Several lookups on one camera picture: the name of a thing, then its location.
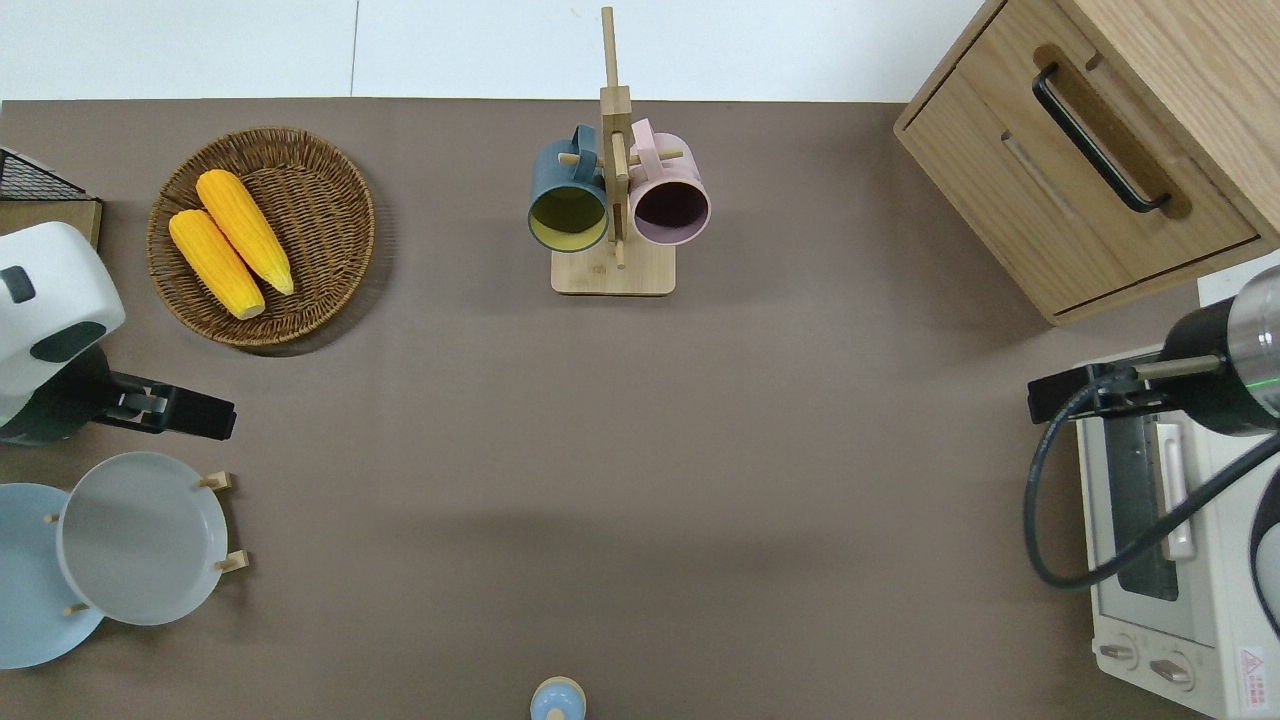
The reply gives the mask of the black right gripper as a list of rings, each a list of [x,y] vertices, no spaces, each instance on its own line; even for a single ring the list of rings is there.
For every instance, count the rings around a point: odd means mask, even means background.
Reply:
[[[1192,420],[1222,436],[1256,433],[1256,401],[1242,384],[1229,357],[1228,328],[1235,300],[1225,299],[1201,307],[1166,334],[1162,361],[1213,355],[1220,369],[1180,375],[1160,383],[1160,391]]]

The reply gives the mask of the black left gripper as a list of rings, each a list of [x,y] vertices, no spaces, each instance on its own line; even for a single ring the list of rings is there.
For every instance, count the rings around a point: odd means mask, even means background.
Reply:
[[[108,357],[93,346],[40,386],[14,419],[3,423],[1,442],[42,446],[67,439],[115,398]]]

